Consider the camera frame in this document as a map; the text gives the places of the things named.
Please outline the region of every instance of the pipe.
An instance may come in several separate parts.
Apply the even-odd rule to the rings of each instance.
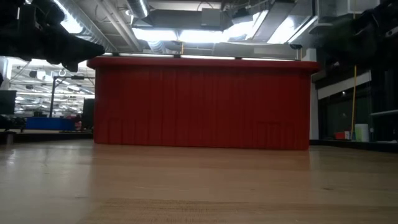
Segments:
[[[119,21],[119,25],[124,29],[124,31],[126,32],[126,34],[129,36],[130,40],[132,41],[132,43],[136,46],[137,51],[141,52],[141,46],[138,42],[137,37],[134,35],[134,33],[132,32],[132,29],[126,25],[126,22],[124,21],[124,19],[120,16],[118,10],[115,8],[115,6],[109,1],[109,0],[103,0],[105,2],[105,4],[107,5],[110,13],[112,13],[115,18]]]
[[[90,35],[90,42],[102,45],[107,52],[117,52],[118,49],[109,41],[109,39],[100,31],[95,23],[81,10],[75,1],[57,0],[76,21],[83,27],[80,35]]]
[[[165,54],[166,47],[164,46],[163,41],[148,41],[148,45],[153,53],[157,54]]]
[[[122,30],[122,28],[119,26],[119,24],[113,19],[112,15],[108,12],[108,10],[105,8],[104,4],[102,3],[101,0],[95,0],[99,6],[99,8],[101,8],[101,10],[105,13],[105,16],[109,19],[109,21],[111,21],[112,25],[116,28],[116,30],[120,33],[120,35],[122,36],[122,38],[127,42],[128,46],[130,46],[130,48],[133,51],[139,51],[137,46],[134,45],[134,43],[132,42],[132,40],[124,33],[124,31]]]
[[[127,5],[135,18],[143,19],[149,15],[147,0],[127,0]]]

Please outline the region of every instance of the ceiling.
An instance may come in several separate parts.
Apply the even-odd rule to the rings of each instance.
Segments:
[[[101,33],[104,35],[105,39],[109,41],[109,43],[116,48],[117,52],[134,52],[131,49],[129,44],[124,40],[123,36],[118,32],[115,25],[106,17],[106,14],[100,7],[98,7],[97,0],[74,0],[76,5],[81,9],[82,12],[90,19],[90,21],[96,26]],[[114,7],[118,10],[118,14],[122,17],[125,25],[131,27],[131,16],[126,14],[127,6],[126,0],[110,0]],[[233,9],[237,9],[238,7],[247,7],[251,6],[250,9],[254,9],[256,4],[267,4],[268,1],[248,1],[248,0],[212,0],[208,2],[202,1],[181,1],[181,0],[148,0],[149,5],[152,8],[151,14],[155,14],[154,11],[157,12],[166,12],[165,10],[173,10],[173,11],[190,11],[194,13],[195,11],[201,11],[202,9],[221,9],[225,12],[232,11]],[[297,32],[297,28],[301,27],[304,22],[307,22],[308,16],[312,15],[312,0],[297,0],[295,4],[292,4],[293,7],[290,9],[282,8],[280,12],[276,12],[275,30],[269,31],[269,26],[261,27],[260,30],[265,32],[264,36],[272,37],[274,31],[278,31],[277,28],[283,23],[286,19],[289,20],[290,23],[285,23],[288,25],[291,32]],[[80,15],[78,13],[72,13],[76,20],[79,20]],[[282,40],[286,38],[286,35],[283,36],[283,30],[280,30],[279,36],[276,35],[273,40],[275,42],[280,41],[286,42],[287,40]],[[185,54],[195,54],[195,55],[217,55],[217,56],[237,56],[237,57],[278,57],[278,58],[287,58],[287,59],[296,59],[296,51],[286,47],[285,45],[269,45],[267,43],[267,39],[263,39],[261,37],[262,34],[257,34],[254,40],[247,41],[236,41],[234,44],[225,44],[225,43],[215,43],[215,44],[199,44],[199,43],[184,43],[183,52]],[[140,47],[143,48],[144,52],[151,52],[148,44],[144,40],[138,40]],[[167,49],[174,51],[173,53],[181,52],[181,45],[176,44],[175,42],[164,42]]]

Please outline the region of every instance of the fluorescent light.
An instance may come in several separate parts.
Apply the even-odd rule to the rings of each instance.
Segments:
[[[174,30],[132,28],[132,31],[139,40],[146,40],[146,41],[177,40],[177,35],[175,34]]]
[[[268,10],[264,10],[264,11],[258,12],[258,13],[260,13],[260,14],[258,15],[257,19],[254,19],[254,16],[255,16],[256,14],[253,15],[253,20],[255,20],[255,22],[254,22],[254,25],[253,25],[251,31],[247,34],[246,40],[252,39],[252,38],[254,37],[254,35],[256,34],[256,32],[259,30],[259,28],[260,28],[262,22],[263,22],[264,19],[266,18],[267,14],[268,14]]]
[[[80,90],[79,87],[77,87],[77,86],[72,86],[72,85],[68,86],[68,88],[71,89],[71,90],[76,90],[76,91],[79,91],[79,90]]]
[[[29,93],[29,92],[17,92],[18,95],[40,95],[40,96],[51,96],[51,93]],[[94,99],[95,95],[89,94],[73,94],[73,93],[54,93],[54,96],[78,96],[87,99]]]
[[[53,0],[58,7],[65,14],[65,20],[61,22],[61,25],[71,34],[79,34],[83,31],[82,26],[77,22],[76,19],[67,11],[67,9],[58,1]]]
[[[281,62],[294,61],[294,60],[289,60],[289,59],[277,59],[277,58],[242,58],[242,60],[266,60],[266,61],[281,61]]]
[[[216,56],[201,56],[201,55],[181,55],[181,58],[196,58],[196,59],[222,59],[234,60],[234,57],[216,57]]]
[[[223,41],[223,33],[221,31],[184,30],[179,40],[187,43],[220,43]]]
[[[291,43],[295,41],[298,37],[300,37],[304,31],[306,31],[315,21],[318,20],[318,16],[314,16],[310,22],[308,22],[303,28],[301,28],[292,38],[290,38],[287,42]]]
[[[69,85],[69,84],[70,84],[70,83],[68,83],[67,81],[61,81],[61,80],[59,80],[59,79],[57,79],[57,82],[60,82],[60,83],[66,84],[66,85]]]
[[[62,99],[54,99],[54,102],[66,102],[67,100],[62,100]]]
[[[164,54],[119,54],[122,57],[161,57],[161,58],[172,58],[174,55]]]
[[[294,34],[294,21],[288,16],[278,29],[275,30],[272,37],[268,40],[268,44],[283,44]]]
[[[44,80],[45,75],[46,75],[45,70],[38,70],[37,71],[37,78],[39,80]]]

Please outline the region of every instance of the metal pole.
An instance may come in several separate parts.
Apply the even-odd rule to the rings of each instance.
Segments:
[[[52,111],[54,109],[54,94],[55,94],[55,85],[57,84],[57,78],[58,77],[53,77],[52,81],[52,92],[51,92],[51,104],[50,104],[50,118],[52,118]]]

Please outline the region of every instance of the red box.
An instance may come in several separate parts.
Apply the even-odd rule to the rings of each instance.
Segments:
[[[95,142],[307,150],[315,62],[98,57]]]

